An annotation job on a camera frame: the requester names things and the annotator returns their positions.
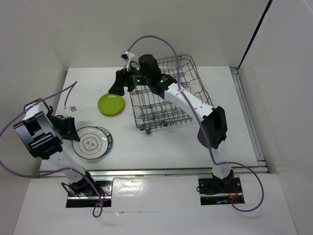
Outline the black corner pole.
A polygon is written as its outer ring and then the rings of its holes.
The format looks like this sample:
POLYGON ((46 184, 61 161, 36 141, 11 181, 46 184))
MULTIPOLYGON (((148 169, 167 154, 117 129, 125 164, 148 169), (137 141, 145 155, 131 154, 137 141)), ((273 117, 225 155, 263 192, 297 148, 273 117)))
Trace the black corner pole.
POLYGON ((254 30, 254 32, 252 34, 252 37, 251 37, 251 39, 250 39, 250 41, 249 41, 249 43, 248 43, 248 45, 246 47, 246 50, 245 50, 245 52, 244 52, 244 54, 243 54, 243 56, 241 58, 241 61, 240 61, 239 65, 238 65, 238 67, 236 68, 237 70, 239 70, 241 65, 243 64, 243 62, 244 62, 244 60, 245 60, 245 58, 246 58, 246 56, 247 56, 247 54, 248 54, 252 44, 253 44, 253 42, 254 42, 257 34, 258 34, 258 31, 259 31, 259 29, 260 29, 260 27, 261 27, 261 25, 262 25, 262 23, 264 21, 264 18, 265 18, 266 14, 268 13, 268 11, 269 11, 269 9, 270 9, 270 7, 272 5, 272 2, 273 2, 273 0, 269 0, 267 2, 266 7, 265 7, 265 9, 264 9, 264 11, 263 11, 263 13, 262 13, 262 15, 261 15, 257 25, 256 25, 256 27, 255 27, 255 30, 254 30))

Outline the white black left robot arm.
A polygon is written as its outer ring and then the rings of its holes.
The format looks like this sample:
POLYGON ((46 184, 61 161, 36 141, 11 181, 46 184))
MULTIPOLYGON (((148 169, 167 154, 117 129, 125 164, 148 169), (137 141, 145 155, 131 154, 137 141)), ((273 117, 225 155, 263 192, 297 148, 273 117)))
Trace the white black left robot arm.
POLYGON ((64 170, 71 194, 91 196, 95 194, 96 182, 63 150, 64 141, 80 141, 73 117, 53 115, 53 108, 40 98, 24 105, 25 116, 14 124, 21 141, 34 158, 41 158, 58 169, 64 170))

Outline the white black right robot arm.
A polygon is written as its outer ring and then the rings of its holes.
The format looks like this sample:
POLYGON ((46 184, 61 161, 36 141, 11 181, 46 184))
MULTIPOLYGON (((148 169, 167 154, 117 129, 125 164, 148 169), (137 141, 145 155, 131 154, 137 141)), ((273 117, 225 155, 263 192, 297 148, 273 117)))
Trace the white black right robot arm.
POLYGON ((132 67, 128 61, 125 68, 115 73, 115 82, 109 93, 123 96, 125 91, 132 92, 137 86, 147 86, 153 94, 195 119, 200 127, 197 139, 208 149, 214 164, 213 186, 219 192, 226 191, 234 172, 227 161, 225 140, 228 128, 224 109, 204 103, 186 91, 177 79, 162 73, 153 55, 142 55, 138 62, 138 68, 132 67))

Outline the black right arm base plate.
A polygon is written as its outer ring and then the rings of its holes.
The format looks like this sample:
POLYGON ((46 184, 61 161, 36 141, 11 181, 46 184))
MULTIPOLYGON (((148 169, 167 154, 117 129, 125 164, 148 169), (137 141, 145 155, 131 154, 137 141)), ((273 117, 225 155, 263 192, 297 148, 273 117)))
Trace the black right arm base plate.
POLYGON ((234 177, 225 188, 219 188, 213 178, 199 178, 196 191, 200 194, 202 206, 244 204, 245 199, 239 177, 234 177))

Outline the orange plate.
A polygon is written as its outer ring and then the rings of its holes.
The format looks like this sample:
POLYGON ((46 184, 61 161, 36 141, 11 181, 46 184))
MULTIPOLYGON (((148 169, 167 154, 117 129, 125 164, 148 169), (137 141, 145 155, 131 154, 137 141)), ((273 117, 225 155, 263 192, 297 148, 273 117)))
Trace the orange plate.
POLYGON ((123 111, 125 104, 124 103, 109 103, 100 106, 100 112, 107 116, 114 116, 123 111))

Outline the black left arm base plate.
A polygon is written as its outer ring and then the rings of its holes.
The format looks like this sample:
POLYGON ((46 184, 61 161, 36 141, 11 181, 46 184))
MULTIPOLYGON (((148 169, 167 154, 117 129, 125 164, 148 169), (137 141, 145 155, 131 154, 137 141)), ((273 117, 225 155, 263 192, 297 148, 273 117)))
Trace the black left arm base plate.
MULTIPOLYGON (((95 183, 95 187, 103 200, 103 207, 111 207, 113 179, 98 180, 95 183)), ((93 189, 86 195, 70 191, 69 187, 66 187, 68 190, 66 208, 94 208, 96 203, 99 204, 98 207, 101 206, 99 197, 93 189)))

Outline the aluminium side rail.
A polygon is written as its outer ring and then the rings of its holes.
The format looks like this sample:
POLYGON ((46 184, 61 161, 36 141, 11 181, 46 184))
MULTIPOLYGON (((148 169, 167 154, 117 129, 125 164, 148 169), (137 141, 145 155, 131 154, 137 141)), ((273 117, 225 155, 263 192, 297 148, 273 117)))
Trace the aluminium side rail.
POLYGON ((246 125, 247 125, 249 136, 250 136, 250 139, 252 142, 253 150, 254 150, 254 153, 256 155, 258 167, 259 168, 261 168, 261 167, 267 168, 267 163, 266 163, 266 160, 265 160, 264 155, 263 155, 263 151, 262 151, 262 148, 261 148, 261 145, 259 142, 259 138, 258 138, 256 129, 255 129, 255 125, 253 123, 253 119, 252 119, 252 116, 250 113, 250 109, 249 109, 246 95, 245 95, 245 92, 244 92, 244 89, 243 89, 243 86, 242 86, 242 83, 241 83, 241 80, 239 77, 238 70, 235 67, 230 67, 230 72, 231 72, 231 75, 233 78, 233 82, 234 82, 234 85, 235 85, 235 88, 237 91, 239 102, 240 102, 240 105, 241 105, 241 108, 243 111, 243 115, 244 115, 244 118, 246 121, 246 125))

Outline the aluminium table edge rail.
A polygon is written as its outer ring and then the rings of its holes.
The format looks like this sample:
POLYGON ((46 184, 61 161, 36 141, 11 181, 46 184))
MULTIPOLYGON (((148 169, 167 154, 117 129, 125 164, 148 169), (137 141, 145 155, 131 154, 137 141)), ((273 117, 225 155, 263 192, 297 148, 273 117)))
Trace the aluminium table edge rail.
MULTIPOLYGON (((269 173, 266 166, 253 167, 255 173, 269 173)), ((242 167, 233 168, 235 174, 251 173, 242 167)), ((150 169, 150 170, 95 170, 90 171, 92 177, 145 177, 145 176, 178 176, 178 175, 207 175, 212 173, 212 168, 182 168, 182 169, 150 169)), ((65 177, 57 172, 46 177, 65 177)))

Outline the white plate dark lettered rim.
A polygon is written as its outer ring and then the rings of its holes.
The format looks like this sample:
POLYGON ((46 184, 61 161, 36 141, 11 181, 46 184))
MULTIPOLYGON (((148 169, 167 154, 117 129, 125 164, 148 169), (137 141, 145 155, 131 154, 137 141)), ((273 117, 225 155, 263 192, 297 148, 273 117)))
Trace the white plate dark lettered rim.
POLYGON ((101 126, 97 126, 96 128, 101 130, 107 137, 107 140, 106 140, 107 147, 106 147, 106 150, 105 150, 104 154, 101 156, 101 157, 104 157, 104 156, 109 154, 109 152, 111 151, 111 149, 113 147, 113 137, 112 137, 112 134, 110 133, 110 131, 107 130, 106 128, 101 127, 101 126))

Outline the white plate green rim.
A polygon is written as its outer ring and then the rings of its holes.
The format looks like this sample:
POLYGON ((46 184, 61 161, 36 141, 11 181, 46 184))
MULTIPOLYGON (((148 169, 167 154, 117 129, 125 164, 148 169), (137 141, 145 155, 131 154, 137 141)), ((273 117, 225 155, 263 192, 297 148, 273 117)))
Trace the white plate green rim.
POLYGON ((95 160, 105 155, 109 142, 105 133, 96 127, 83 127, 77 131, 79 141, 72 141, 74 152, 85 160, 95 160))

